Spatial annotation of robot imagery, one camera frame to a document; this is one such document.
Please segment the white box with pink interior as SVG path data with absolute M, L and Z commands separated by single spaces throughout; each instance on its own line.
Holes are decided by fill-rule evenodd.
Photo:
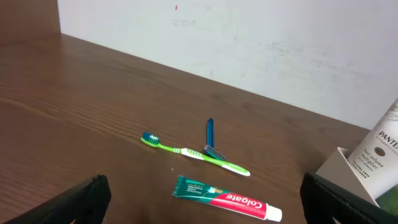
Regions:
M 356 196 L 390 212 L 397 211 L 397 186 L 375 199 L 347 161 L 350 150 L 337 147 L 316 174 Z

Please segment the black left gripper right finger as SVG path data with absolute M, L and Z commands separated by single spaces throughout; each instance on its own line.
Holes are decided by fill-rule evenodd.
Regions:
M 308 224 L 397 224 L 397 217 L 337 186 L 307 172 L 300 187 Z

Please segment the white conditioner tube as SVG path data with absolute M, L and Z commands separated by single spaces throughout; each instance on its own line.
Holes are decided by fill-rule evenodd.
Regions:
M 397 185 L 397 102 L 363 139 L 348 158 L 373 198 Z

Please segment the green red toothpaste tube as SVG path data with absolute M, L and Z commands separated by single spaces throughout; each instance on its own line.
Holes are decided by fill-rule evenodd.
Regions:
M 282 220 L 282 210 L 268 203 L 188 179 L 182 175 L 178 177 L 172 195 L 177 198 L 242 213 L 260 220 L 270 220 L 273 222 L 280 222 Z

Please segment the blue disposable razor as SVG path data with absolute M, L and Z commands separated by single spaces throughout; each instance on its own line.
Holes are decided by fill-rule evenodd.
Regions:
M 209 118 L 206 122 L 206 145 L 204 148 L 205 155 L 213 159 L 225 161 L 224 155 L 215 149 L 214 120 Z

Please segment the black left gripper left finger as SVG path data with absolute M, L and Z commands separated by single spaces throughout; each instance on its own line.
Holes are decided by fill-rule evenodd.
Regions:
M 108 178 L 95 175 L 5 224 L 98 223 L 111 201 Z

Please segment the green white toothbrush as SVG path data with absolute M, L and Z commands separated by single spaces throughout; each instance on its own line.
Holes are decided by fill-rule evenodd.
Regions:
M 227 161 L 221 161 L 221 160 L 211 158 L 211 157 L 206 156 L 200 152 L 194 151 L 193 149 L 169 147 L 169 146 L 162 145 L 160 143 L 159 137 L 155 136 L 151 133 L 144 133 L 141 137 L 141 141 L 148 146 L 151 146 L 154 148 L 160 148 L 160 149 L 163 149 L 163 150 L 175 153 L 175 154 L 180 154 L 180 155 L 183 155 L 186 157 L 190 157 L 193 159 L 206 161 L 206 162 L 209 162 L 211 164 L 214 164 L 216 166 L 222 167 L 226 170 L 229 170 L 231 172 L 234 172 L 234 173 L 246 176 L 246 177 L 249 177 L 251 175 L 251 173 L 248 170 L 246 170 L 245 168 L 243 168 L 241 166 L 238 166 L 236 164 L 233 164 L 233 163 L 230 163 Z

